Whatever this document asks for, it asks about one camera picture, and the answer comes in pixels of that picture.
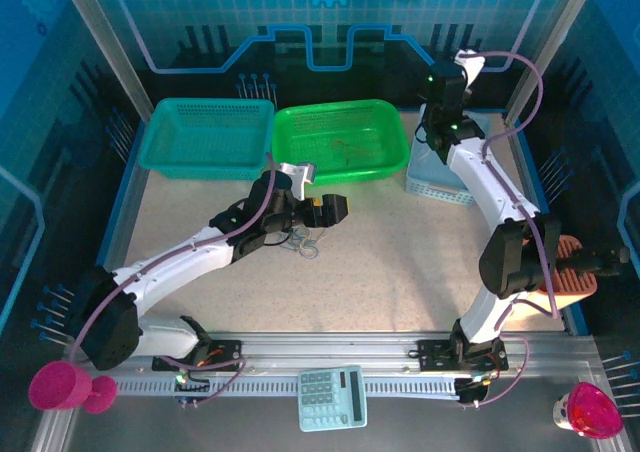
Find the orange ribbed brush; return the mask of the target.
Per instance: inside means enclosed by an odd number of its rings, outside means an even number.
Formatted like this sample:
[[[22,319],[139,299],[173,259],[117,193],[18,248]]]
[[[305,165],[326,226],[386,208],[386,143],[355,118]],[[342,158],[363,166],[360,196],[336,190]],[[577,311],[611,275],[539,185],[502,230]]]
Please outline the orange ribbed brush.
[[[561,235],[558,243],[557,258],[568,258],[572,252],[582,249],[581,242],[575,237]],[[573,269],[555,271],[552,276],[555,301],[558,309],[563,309],[594,294],[597,281],[592,273],[577,273]],[[531,292],[526,300],[551,311],[546,286]]]

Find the pink glitter cup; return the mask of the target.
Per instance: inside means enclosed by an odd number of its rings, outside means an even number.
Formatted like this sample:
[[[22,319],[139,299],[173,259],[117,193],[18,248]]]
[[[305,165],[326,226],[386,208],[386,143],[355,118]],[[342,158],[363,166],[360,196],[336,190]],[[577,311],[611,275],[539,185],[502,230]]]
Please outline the pink glitter cup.
[[[559,428],[589,439],[611,439],[624,427],[616,404],[589,382],[579,382],[559,398],[552,418]]]

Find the teal plastic basket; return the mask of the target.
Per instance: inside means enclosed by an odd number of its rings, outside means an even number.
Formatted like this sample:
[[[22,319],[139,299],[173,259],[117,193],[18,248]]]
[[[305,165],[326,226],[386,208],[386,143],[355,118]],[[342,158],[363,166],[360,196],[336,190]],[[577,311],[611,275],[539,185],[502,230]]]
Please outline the teal plastic basket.
[[[264,99],[166,98],[152,113],[138,163],[178,180],[256,180],[275,109]]]

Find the black handled tool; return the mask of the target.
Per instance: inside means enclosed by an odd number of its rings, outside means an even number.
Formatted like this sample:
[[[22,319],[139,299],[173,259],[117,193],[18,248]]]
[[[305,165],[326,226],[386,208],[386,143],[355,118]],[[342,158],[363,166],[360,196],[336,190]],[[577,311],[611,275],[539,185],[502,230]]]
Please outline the black handled tool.
[[[558,259],[556,268],[559,272],[571,269],[576,274],[610,277],[620,275],[629,261],[630,250],[626,246],[600,251],[582,248],[572,251],[567,258]]]

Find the pink goblet cup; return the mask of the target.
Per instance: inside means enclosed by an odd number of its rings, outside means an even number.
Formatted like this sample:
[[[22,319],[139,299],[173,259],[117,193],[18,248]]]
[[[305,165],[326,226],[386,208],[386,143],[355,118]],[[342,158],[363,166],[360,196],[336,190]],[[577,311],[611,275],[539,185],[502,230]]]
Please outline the pink goblet cup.
[[[83,368],[66,361],[51,362],[33,377],[28,399],[41,411],[82,408],[100,414],[114,403],[118,393],[115,380],[109,376],[92,378]]]

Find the light blue calculator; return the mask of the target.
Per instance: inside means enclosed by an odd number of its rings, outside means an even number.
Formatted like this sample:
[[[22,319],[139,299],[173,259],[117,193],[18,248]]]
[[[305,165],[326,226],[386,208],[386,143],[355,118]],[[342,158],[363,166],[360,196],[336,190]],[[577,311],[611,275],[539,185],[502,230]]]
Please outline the light blue calculator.
[[[304,370],[297,377],[302,432],[363,428],[367,397],[360,366]]]

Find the light blue plastic basket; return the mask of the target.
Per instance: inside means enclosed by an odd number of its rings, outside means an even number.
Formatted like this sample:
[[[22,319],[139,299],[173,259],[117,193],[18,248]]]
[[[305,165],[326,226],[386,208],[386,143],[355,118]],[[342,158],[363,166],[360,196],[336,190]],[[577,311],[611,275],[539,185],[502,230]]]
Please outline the light blue plastic basket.
[[[426,138],[421,127],[421,119],[427,105],[419,109],[417,125],[418,136],[413,138],[411,154],[406,171],[405,191],[407,193],[436,199],[462,206],[471,206],[474,199],[460,178],[453,173],[439,156],[428,146],[420,142]]]

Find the blue table edge strip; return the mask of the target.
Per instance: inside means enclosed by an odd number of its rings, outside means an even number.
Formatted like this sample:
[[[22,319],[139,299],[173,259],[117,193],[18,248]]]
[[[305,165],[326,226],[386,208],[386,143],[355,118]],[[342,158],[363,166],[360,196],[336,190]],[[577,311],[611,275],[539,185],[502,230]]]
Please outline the blue table edge strip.
[[[96,264],[107,271],[125,265],[146,188],[149,172],[138,164],[144,132],[145,124],[141,122],[136,131],[131,154],[124,169],[96,258]]]
[[[525,132],[520,131],[517,135],[509,138],[509,143],[525,195],[534,202],[543,213],[547,213],[549,211],[549,204],[544,195]],[[589,335],[589,329],[585,322],[582,308],[578,302],[562,308],[561,316],[565,329],[570,335]]]

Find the aluminium frame post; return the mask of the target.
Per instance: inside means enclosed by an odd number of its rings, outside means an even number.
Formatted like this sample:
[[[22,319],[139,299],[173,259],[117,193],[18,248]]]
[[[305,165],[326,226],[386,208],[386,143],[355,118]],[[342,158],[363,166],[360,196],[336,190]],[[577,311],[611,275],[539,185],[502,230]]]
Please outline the aluminium frame post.
[[[540,74],[551,64],[585,3],[586,0],[561,0],[531,59]],[[530,100],[536,99],[537,84],[535,74],[526,67],[507,103],[503,120],[506,126],[514,126]]]
[[[154,106],[99,1],[71,1],[140,119],[147,124]]]

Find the green plastic basket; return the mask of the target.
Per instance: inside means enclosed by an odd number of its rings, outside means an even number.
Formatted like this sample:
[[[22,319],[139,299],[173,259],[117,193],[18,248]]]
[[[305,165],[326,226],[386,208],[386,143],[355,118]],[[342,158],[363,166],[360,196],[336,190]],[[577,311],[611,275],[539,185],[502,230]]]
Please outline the green plastic basket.
[[[315,164],[316,186],[385,179],[410,157],[399,112],[379,99],[280,110],[271,150],[278,163]]]

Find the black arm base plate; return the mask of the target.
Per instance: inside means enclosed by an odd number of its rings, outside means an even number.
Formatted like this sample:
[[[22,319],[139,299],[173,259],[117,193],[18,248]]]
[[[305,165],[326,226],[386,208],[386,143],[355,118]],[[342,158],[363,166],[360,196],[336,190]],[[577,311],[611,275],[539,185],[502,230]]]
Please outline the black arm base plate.
[[[466,344],[461,339],[420,340],[415,352],[423,372],[509,369],[506,348],[499,338],[479,344]]]
[[[185,358],[175,359],[180,364],[204,367],[219,364],[226,361],[239,359],[241,355],[242,343],[239,340],[201,340]],[[173,366],[159,357],[153,357],[152,366],[156,372],[175,372],[179,367]],[[231,364],[222,367],[222,371],[237,371],[238,364]]]

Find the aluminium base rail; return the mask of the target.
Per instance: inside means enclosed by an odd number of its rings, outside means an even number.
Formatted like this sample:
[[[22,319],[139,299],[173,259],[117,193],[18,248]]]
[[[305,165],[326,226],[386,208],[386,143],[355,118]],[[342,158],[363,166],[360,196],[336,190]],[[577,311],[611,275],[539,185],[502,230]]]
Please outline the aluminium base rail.
[[[238,340],[255,374],[289,374],[304,367],[359,364],[370,375],[419,371],[408,357],[420,340],[447,342],[447,332],[211,332],[216,341]],[[602,367],[595,340],[563,332],[515,332],[503,338],[513,374],[529,354],[527,376],[580,374]]]

